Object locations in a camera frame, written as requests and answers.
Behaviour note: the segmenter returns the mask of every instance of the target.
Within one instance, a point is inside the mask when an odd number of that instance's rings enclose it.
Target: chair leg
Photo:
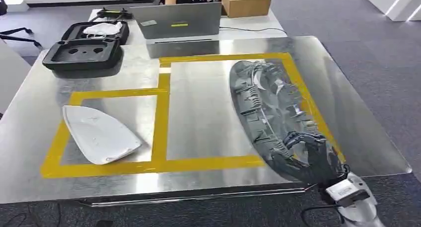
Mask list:
[[[20,31],[23,31],[23,30],[25,30],[25,32],[28,33],[28,34],[34,34],[31,29],[28,29],[26,27],[21,27],[21,28],[9,30],[9,31],[0,32],[0,34],[10,35],[10,34],[13,34],[13,33],[16,33],[16,32],[20,32]]]
[[[13,36],[9,36],[9,35],[3,35],[0,34],[0,39],[3,40],[11,40],[11,41],[21,41],[21,42],[32,42],[34,43],[34,45],[38,48],[42,48],[41,44],[33,39],[27,39],[27,38],[22,38],[22,37],[13,37]]]

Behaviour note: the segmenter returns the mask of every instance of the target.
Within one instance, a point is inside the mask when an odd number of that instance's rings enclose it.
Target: yellow sticker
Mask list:
[[[177,23],[177,24],[172,24],[171,27],[187,27],[189,24],[188,23]]]

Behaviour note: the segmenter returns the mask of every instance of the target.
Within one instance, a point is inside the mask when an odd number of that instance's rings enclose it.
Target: laptop lid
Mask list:
[[[219,33],[221,2],[131,7],[146,39]]]

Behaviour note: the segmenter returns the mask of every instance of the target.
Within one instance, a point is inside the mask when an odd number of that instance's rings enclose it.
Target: metal table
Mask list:
[[[80,79],[55,77],[42,65],[46,51],[41,53],[0,121],[0,203],[86,199],[93,206],[112,206],[304,191],[307,185],[277,176],[255,156],[229,95],[227,76],[237,60],[278,53],[292,58],[356,174],[411,172],[315,37],[123,50],[117,75]],[[185,57],[209,54],[239,56]],[[180,58],[159,60],[164,57]],[[65,104],[102,110],[147,145],[114,164],[89,164],[62,122]]]

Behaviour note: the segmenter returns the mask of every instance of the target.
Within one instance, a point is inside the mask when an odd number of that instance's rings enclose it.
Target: yellow tape outline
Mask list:
[[[205,62],[205,61],[228,61],[228,60],[255,60],[255,59],[279,59],[282,61],[291,81],[298,86],[306,104],[302,105],[304,111],[310,112],[318,124],[319,130],[335,147],[339,159],[345,162],[345,157],[329,128],[323,120],[313,98],[311,97],[304,81],[297,70],[289,53],[264,53],[245,55],[209,55],[194,57],[166,57],[160,58],[160,67],[170,68],[172,63],[177,62]],[[151,161],[121,162],[117,161],[106,165],[94,164],[71,164],[60,165],[61,158],[70,138],[69,130],[64,121],[59,124],[56,136],[41,166],[41,175],[44,178],[69,178],[90,177],[107,175],[124,175],[138,173],[160,173],[181,171],[204,171],[229,168],[250,168],[264,166],[259,156],[218,156],[206,158],[191,158],[167,160],[167,133],[168,111],[170,95],[170,72],[159,74],[158,88],[109,90],[109,91],[86,91],[73,92],[69,99],[69,105],[81,105],[84,99],[130,97],[156,95],[155,126]]]

